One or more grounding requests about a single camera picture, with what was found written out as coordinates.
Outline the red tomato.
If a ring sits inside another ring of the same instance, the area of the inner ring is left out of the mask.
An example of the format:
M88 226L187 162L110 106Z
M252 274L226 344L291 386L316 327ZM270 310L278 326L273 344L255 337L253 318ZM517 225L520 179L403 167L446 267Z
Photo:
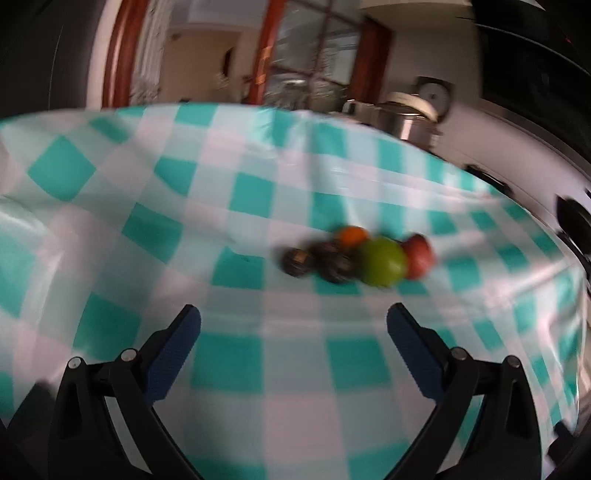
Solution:
M423 278L436 265L435 252L425 236L414 234L403 241L401 246L407 257L407 279Z

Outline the large green tomato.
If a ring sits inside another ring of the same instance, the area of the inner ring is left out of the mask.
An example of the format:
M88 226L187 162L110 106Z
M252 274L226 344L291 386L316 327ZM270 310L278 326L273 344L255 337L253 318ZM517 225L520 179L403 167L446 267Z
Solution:
M397 241L380 236L356 249L356 275L366 285L390 288L407 274L407 255Z

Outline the dark brown passion fruit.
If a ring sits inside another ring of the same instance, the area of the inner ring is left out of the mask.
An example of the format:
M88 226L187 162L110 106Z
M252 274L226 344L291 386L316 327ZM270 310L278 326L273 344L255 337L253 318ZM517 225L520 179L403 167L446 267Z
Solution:
M315 271L314 255L310 249L287 249L280 258L280 269L294 278L310 275Z

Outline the teal white checkered tablecloth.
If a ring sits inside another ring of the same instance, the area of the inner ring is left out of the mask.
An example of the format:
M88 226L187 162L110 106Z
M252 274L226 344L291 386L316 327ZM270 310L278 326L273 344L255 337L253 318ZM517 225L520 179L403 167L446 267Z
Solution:
M437 263L390 288L281 271L346 226L421 234ZM192 304L201 334L157 411L206 478L381 479L433 408L392 304L475 358L518 356L549 443L578 416L585 296L524 208L367 127L219 104L1 124L3 420L71 357L109 361Z

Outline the steel pot with lid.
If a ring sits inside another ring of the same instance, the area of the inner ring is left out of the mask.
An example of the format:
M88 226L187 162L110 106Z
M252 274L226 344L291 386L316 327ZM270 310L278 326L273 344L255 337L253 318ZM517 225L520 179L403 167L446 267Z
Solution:
M349 99L342 114L423 150L431 150L440 135L436 109L414 94L393 92L376 104Z

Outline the red wooden door frame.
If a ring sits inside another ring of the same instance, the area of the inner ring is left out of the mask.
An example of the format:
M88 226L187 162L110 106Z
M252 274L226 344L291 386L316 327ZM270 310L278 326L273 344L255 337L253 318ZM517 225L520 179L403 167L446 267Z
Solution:
M111 1L100 104L338 112L380 97L394 31L356 1Z

